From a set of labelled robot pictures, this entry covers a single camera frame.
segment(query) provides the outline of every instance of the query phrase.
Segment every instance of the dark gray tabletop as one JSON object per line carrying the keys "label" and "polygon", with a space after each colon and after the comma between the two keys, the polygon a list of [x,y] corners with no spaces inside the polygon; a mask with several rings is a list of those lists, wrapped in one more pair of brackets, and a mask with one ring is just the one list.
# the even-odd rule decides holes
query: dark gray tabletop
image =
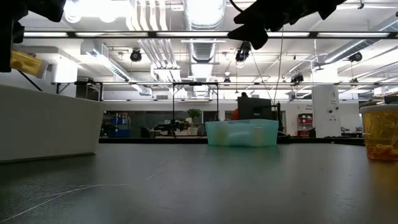
{"label": "dark gray tabletop", "polygon": [[0,223],[396,223],[398,163],[364,147],[101,144],[0,165]]}

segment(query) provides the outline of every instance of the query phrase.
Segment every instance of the potted plant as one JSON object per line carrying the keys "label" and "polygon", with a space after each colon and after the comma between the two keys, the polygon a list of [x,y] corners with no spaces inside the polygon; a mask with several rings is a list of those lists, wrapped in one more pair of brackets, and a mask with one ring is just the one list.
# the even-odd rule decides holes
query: potted plant
{"label": "potted plant", "polygon": [[[200,116],[200,110],[199,109],[189,109],[188,115],[192,119],[192,124],[193,124],[193,120]],[[198,135],[198,128],[191,127],[191,128],[189,128],[189,130],[190,130],[192,136]]]}

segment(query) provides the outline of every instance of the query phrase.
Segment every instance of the light blue plastic container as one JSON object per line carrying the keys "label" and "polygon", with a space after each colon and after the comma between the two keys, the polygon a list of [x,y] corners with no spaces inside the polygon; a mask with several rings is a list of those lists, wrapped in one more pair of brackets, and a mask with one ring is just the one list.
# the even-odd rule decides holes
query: light blue plastic container
{"label": "light blue plastic container", "polygon": [[268,119],[206,122],[211,146],[275,146],[279,122]]}

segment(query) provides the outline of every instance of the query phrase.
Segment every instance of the monitor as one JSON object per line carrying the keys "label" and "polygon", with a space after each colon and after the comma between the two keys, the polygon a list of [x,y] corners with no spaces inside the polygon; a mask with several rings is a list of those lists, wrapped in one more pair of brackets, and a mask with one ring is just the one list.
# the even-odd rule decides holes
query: monitor
{"label": "monitor", "polygon": [[238,97],[239,119],[273,119],[271,100]]}

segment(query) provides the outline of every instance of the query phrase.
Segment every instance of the yellow container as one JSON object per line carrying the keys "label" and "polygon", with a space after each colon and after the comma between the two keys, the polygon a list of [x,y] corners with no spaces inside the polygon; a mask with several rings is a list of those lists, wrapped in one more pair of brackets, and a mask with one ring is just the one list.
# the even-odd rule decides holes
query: yellow container
{"label": "yellow container", "polygon": [[368,158],[398,161],[398,105],[360,109]]}
{"label": "yellow container", "polygon": [[32,57],[24,52],[16,50],[11,51],[11,68],[34,75],[37,78],[43,77],[48,65],[46,61]]}

